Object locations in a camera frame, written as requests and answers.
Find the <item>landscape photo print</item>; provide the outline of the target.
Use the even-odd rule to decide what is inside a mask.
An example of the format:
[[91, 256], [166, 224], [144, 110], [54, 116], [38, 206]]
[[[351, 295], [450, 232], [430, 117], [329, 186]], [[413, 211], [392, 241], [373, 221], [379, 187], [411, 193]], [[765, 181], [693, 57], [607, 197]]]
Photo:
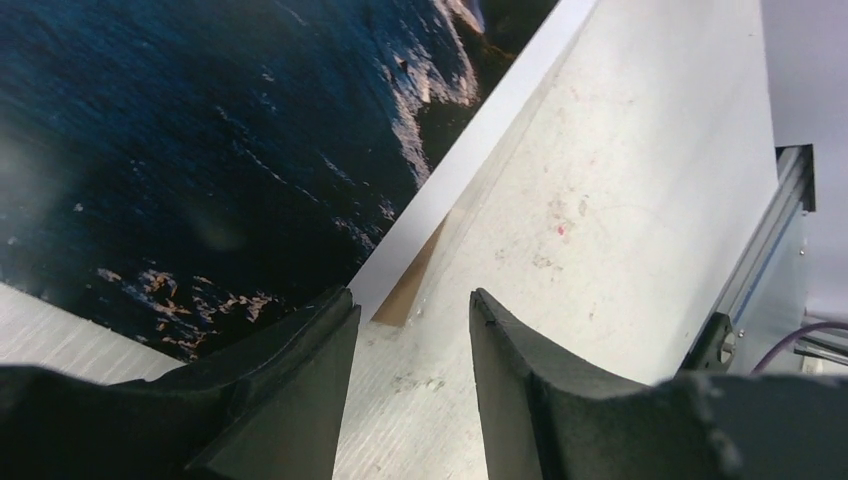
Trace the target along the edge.
[[372, 317], [592, 1], [5, 1], [1, 362], [153, 378]]

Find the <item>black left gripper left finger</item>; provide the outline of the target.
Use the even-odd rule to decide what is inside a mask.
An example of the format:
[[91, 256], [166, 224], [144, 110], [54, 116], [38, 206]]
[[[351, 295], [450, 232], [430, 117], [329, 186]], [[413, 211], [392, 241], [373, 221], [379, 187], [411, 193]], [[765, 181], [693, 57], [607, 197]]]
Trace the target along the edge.
[[358, 335], [345, 288], [153, 381], [1, 370], [5, 479], [328, 479]]

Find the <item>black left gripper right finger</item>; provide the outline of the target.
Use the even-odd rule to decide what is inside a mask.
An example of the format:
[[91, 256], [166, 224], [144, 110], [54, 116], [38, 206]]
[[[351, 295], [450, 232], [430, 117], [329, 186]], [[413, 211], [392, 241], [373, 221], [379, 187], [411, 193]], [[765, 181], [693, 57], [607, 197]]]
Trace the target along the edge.
[[474, 290], [470, 339], [492, 479], [843, 479], [847, 380], [606, 371]]

